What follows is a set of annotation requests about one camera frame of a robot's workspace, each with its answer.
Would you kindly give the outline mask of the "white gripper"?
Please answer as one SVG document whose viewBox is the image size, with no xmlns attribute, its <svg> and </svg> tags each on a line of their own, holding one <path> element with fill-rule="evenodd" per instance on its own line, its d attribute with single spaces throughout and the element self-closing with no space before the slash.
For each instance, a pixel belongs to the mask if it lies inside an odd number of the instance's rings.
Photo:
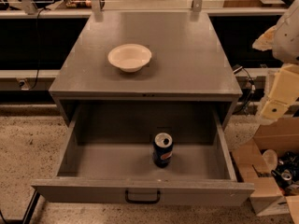
<svg viewBox="0 0 299 224">
<path fill-rule="evenodd" d="M 267 29 L 252 44 L 260 51 L 274 47 L 276 25 Z M 270 125 L 280 119 L 299 97 L 299 66 L 284 63 L 275 73 L 271 90 L 267 97 L 263 97 L 257 109 L 257 121 L 262 125 Z"/>
</svg>

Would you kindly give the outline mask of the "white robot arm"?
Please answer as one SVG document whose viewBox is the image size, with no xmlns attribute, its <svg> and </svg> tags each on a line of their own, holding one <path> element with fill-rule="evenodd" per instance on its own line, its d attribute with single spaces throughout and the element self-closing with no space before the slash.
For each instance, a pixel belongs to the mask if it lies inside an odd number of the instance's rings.
<svg viewBox="0 0 299 224">
<path fill-rule="evenodd" d="M 271 49 L 273 57 L 283 62 L 274 80 L 268 82 L 269 91 L 258 107 L 257 120 L 268 125 L 280 119 L 299 98 L 299 0 L 294 0 L 277 24 L 257 38 L 252 47 Z"/>
</svg>

